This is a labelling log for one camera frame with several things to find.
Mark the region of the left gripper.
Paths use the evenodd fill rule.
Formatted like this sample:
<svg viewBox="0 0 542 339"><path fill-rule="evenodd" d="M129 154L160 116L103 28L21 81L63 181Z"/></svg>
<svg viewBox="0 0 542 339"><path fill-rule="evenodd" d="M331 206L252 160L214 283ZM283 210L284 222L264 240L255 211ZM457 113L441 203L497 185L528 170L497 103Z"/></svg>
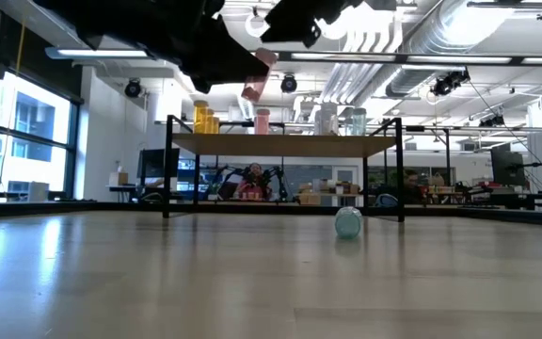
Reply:
<svg viewBox="0 0 542 339"><path fill-rule="evenodd" d="M212 18L224 0L113 0L110 36L154 57L179 58L194 88L245 83L269 67L229 33L223 18Z"/></svg>

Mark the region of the black ceiling spotlight cluster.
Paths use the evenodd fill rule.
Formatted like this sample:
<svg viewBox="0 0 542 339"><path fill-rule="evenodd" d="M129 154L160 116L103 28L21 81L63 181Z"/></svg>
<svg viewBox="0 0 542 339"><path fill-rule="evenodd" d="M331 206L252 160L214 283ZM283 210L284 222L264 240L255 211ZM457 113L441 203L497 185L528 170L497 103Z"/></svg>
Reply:
<svg viewBox="0 0 542 339"><path fill-rule="evenodd" d="M436 79L436 83L430 88L430 92L435 96L446 96L468 81L470 81L470 74L467 69L449 72Z"/></svg>

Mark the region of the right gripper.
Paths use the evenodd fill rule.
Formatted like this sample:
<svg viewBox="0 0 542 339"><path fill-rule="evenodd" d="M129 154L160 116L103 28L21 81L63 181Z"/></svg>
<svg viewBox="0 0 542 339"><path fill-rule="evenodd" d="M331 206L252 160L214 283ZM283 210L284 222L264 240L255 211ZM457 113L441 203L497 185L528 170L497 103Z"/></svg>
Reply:
<svg viewBox="0 0 542 339"><path fill-rule="evenodd" d="M312 47L322 35L317 20L332 11L332 0L280 0L264 17L262 42L302 42ZM396 0L345 0L334 24L366 24L391 19Z"/></svg>

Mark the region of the small wooden shelf rack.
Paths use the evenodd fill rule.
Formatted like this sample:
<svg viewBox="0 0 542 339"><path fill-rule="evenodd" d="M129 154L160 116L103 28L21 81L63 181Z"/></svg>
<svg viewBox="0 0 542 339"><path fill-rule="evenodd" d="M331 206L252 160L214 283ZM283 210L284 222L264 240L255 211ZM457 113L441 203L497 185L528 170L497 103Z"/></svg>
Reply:
<svg viewBox="0 0 542 339"><path fill-rule="evenodd" d="M291 203L231 203L202 202L199 199L199 164L203 155L214 156L259 156L297 158L359 158L362 161L364 216L395 216L399 222L405 220L404 205L404 151L402 120L392 119L377 128L369 136L289 136L289 135L238 135L196 134L181 119L169 115L165 121L165 173L163 194L163 217L171 212L217 213L217 214L278 214L298 216L329 216L338 212L336 207L298 207ZM171 151L178 146L195 156L194 189L192 202L172 204L170 202ZM369 204L370 188L368 160L371 156L396 148L396 199L394 207L379 208Z"/></svg>

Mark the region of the background work table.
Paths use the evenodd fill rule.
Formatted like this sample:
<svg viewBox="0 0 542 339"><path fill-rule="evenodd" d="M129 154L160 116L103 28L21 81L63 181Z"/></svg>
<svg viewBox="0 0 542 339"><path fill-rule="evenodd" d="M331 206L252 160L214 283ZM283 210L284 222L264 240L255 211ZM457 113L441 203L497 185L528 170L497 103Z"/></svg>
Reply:
<svg viewBox="0 0 542 339"><path fill-rule="evenodd" d="M467 186L458 182L454 186L410 186L405 205L455 205L510 210L542 210L542 191L531 192L524 186L502 186L481 182Z"/></svg>

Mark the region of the black monitor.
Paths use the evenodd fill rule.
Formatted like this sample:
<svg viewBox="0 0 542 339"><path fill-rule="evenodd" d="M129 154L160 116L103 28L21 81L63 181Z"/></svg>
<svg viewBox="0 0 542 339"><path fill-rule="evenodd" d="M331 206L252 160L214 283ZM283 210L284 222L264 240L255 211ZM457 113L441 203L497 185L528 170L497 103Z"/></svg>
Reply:
<svg viewBox="0 0 542 339"><path fill-rule="evenodd" d="M170 176L176 177L179 167L180 150L173 148L170 159ZM136 177L162 178L165 174L166 151L164 149L141 150L139 152Z"/></svg>

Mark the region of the white ceiling duct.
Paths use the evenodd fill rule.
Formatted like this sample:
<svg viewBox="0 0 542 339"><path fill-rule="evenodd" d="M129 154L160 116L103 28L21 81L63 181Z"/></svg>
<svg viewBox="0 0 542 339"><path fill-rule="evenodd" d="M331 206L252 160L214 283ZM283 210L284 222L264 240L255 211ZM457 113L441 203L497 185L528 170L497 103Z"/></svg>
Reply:
<svg viewBox="0 0 542 339"><path fill-rule="evenodd" d="M403 42L403 23L396 17L389 24L365 31L349 31L345 52L392 53ZM377 72L379 64L337 63L321 94L321 103L352 105L357 95Z"/></svg>

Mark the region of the silver round air duct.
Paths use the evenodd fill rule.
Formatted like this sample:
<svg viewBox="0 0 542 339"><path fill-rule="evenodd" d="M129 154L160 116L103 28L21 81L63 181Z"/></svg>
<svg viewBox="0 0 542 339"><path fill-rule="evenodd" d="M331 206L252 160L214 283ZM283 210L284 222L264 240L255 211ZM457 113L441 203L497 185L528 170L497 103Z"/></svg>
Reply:
<svg viewBox="0 0 542 339"><path fill-rule="evenodd" d="M487 39L512 16L510 8L470 8L469 1L443 0L404 44L405 54L466 54ZM389 97L404 97L431 78L436 71L388 68Z"/></svg>

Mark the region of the black monitor on arm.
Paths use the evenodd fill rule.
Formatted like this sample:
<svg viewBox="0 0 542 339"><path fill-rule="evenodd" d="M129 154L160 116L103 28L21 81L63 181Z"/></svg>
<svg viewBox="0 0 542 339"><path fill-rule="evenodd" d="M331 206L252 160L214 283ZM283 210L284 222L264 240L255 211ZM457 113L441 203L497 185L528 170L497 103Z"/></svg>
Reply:
<svg viewBox="0 0 542 339"><path fill-rule="evenodd" d="M525 173L523 156L493 148L490 152L493 181L501 186L524 186Z"/></svg>

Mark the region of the person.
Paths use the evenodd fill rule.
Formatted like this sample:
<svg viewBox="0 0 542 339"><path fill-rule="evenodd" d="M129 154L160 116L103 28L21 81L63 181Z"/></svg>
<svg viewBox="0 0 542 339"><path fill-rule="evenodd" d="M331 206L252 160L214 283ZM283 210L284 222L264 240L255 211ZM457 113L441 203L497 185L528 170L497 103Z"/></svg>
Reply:
<svg viewBox="0 0 542 339"><path fill-rule="evenodd" d="M263 171L260 164L251 163L236 188L235 194L242 200L268 201L272 195L270 181L269 175Z"/></svg>
<svg viewBox="0 0 542 339"><path fill-rule="evenodd" d="M422 191L418 185L419 175L413 169L406 169L403 176L404 196L410 200L419 200Z"/></svg>

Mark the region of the large window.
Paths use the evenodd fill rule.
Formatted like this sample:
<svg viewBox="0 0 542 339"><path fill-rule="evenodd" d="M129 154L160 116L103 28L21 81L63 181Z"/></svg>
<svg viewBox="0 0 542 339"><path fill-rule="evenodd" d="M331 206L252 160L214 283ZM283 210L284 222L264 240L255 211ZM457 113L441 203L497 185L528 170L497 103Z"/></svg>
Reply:
<svg viewBox="0 0 542 339"><path fill-rule="evenodd" d="M0 202L73 193L78 105L13 73L0 79Z"/></svg>

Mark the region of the teal medicine bottle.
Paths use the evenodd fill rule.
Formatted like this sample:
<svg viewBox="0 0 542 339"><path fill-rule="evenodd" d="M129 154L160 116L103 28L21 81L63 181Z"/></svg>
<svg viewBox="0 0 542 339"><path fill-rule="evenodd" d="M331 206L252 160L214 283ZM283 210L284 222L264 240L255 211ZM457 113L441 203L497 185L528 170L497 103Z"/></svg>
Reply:
<svg viewBox="0 0 542 339"><path fill-rule="evenodd" d="M354 239L363 224L361 212L352 206L341 208L335 217L334 228L340 239Z"/></svg>
<svg viewBox="0 0 542 339"><path fill-rule="evenodd" d="M363 107L358 107L352 113L352 135L364 136L366 134L367 111Z"/></svg>

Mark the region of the white door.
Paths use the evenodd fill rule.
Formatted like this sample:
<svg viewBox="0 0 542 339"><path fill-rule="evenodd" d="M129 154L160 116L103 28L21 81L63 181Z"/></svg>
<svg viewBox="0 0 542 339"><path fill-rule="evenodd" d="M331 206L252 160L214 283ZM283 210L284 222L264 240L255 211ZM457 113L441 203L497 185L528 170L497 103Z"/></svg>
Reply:
<svg viewBox="0 0 542 339"><path fill-rule="evenodd" d="M357 167L338 166L332 170L332 180L335 182L335 195L332 204L338 207L356 206L357 194L353 194L352 185L359 182Z"/></svg>

